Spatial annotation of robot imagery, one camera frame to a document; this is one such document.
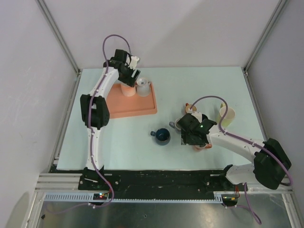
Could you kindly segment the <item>large peach mug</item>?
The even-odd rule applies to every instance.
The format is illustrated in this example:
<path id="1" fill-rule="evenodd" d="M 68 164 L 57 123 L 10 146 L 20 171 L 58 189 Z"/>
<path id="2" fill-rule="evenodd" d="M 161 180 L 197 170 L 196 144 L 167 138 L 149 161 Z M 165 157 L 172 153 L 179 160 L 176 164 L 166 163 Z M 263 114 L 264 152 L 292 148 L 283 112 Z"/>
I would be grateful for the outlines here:
<path id="1" fill-rule="evenodd" d="M 120 84 L 121 86 L 121 91 L 122 91 L 122 94 L 126 97 L 131 97 L 131 96 L 134 96 L 136 94 L 136 88 L 135 87 L 130 87 L 126 84 L 123 84 L 121 83 Z"/>

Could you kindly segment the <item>grey blue mug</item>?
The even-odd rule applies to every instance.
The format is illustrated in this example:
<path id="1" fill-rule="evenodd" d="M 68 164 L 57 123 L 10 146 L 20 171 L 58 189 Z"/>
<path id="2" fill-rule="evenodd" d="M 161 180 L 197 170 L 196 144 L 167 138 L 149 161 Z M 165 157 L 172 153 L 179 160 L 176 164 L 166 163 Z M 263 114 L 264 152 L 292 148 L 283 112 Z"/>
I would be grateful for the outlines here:
<path id="1" fill-rule="evenodd" d="M 174 122 L 173 121 L 169 122 L 169 126 L 173 129 L 175 129 L 176 131 L 181 132 L 181 127 L 178 124 L 179 120 L 180 120 L 180 118 L 176 119 Z"/>

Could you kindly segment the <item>small pink mug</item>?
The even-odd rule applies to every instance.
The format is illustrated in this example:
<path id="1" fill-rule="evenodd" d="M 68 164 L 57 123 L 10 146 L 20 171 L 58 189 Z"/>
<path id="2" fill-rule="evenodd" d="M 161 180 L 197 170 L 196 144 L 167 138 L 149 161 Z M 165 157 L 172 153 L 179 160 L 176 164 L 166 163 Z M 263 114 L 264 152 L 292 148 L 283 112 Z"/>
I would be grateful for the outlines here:
<path id="1" fill-rule="evenodd" d="M 210 149 L 210 148 L 212 148 L 212 144 L 211 143 L 207 143 L 205 145 L 195 145 L 194 148 L 197 151 L 204 150 L 204 149 Z"/>

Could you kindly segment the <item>clear glass mug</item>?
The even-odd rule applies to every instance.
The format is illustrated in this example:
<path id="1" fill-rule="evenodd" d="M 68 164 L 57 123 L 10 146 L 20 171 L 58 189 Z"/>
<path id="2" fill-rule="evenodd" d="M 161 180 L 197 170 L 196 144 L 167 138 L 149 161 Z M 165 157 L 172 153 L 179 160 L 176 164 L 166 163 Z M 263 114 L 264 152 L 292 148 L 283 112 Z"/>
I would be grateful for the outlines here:
<path id="1" fill-rule="evenodd" d="M 140 97 L 147 97 L 150 94 L 150 85 L 151 81 L 149 81 L 145 77 L 139 78 L 137 81 L 136 92 Z"/>

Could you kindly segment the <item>orange mug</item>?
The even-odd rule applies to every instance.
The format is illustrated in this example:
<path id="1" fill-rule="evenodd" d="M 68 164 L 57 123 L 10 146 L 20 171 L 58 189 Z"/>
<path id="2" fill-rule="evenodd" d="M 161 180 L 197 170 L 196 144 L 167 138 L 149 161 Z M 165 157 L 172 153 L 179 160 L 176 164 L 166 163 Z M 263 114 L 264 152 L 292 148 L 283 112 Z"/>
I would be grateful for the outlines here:
<path id="1" fill-rule="evenodd" d="M 185 104 L 185 113 L 186 114 L 191 114 L 196 111 L 197 111 L 197 108 L 194 105 L 189 104 L 189 103 Z"/>

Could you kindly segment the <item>dark blue mug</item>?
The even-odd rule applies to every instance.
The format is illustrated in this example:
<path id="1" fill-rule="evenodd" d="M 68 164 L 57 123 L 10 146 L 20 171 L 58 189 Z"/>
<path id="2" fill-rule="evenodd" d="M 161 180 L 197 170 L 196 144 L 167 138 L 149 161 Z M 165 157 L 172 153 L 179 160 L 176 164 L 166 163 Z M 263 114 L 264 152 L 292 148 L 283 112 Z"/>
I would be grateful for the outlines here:
<path id="1" fill-rule="evenodd" d="M 168 129 L 160 128 L 157 131 L 151 131 L 150 135 L 155 138 L 158 145 L 165 146 L 171 140 L 171 134 Z"/>

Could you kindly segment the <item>yellow faceted mug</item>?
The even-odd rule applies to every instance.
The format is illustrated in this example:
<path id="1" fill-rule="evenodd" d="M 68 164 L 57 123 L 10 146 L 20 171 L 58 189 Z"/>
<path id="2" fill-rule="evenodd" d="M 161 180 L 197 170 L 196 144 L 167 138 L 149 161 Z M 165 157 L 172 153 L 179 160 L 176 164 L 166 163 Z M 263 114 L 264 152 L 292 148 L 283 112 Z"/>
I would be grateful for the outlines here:
<path id="1" fill-rule="evenodd" d="M 218 113 L 218 116 L 217 116 L 217 119 L 216 119 L 217 123 L 220 122 L 220 120 L 224 116 L 225 112 L 226 112 L 226 105 L 224 103 L 222 103 L 220 105 L 219 113 Z M 226 115 L 224 116 L 224 119 L 221 122 L 221 126 L 223 128 L 228 127 L 232 123 L 232 121 L 235 119 L 235 117 L 236 117 L 235 110 L 232 107 L 229 106 L 228 111 L 227 111 Z"/>

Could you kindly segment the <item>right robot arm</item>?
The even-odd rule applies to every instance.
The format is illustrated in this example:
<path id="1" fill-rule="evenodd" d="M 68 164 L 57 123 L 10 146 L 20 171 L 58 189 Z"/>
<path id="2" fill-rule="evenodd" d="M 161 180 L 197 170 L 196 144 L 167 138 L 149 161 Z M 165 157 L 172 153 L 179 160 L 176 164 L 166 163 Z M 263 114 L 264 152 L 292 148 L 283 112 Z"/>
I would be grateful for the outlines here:
<path id="1" fill-rule="evenodd" d="M 249 164 L 228 165 L 224 169 L 225 175 L 219 179 L 222 189 L 231 190 L 237 184 L 247 182 L 276 190 L 291 168 L 284 149 L 275 139 L 254 141 L 233 135 L 200 112 L 185 114 L 177 124 L 181 128 L 182 144 L 217 145 L 249 160 Z"/>

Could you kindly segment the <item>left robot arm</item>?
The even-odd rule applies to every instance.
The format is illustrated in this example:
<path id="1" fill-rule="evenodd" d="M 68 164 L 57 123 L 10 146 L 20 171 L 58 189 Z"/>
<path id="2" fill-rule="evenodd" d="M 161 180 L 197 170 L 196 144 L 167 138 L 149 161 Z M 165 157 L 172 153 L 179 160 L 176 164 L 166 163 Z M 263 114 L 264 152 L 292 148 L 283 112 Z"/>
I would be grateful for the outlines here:
<path id="1" fill-rule="evenodd" d="M 140 70 L 136 69 L 139 61 L 139 57 L 117 49 L 114 56 L 104 62 L 102 75 L 91 92 L 80 97 L 82 121 L 87 127 L 89 138 L 85 165 L 89 170 L 101 170 L 104 166 L 102 153 L 99 152 L 99 141 L 110 120 L 107 96 L 116 81 L 127 87 L 135 86 L 140 74 Z"/>

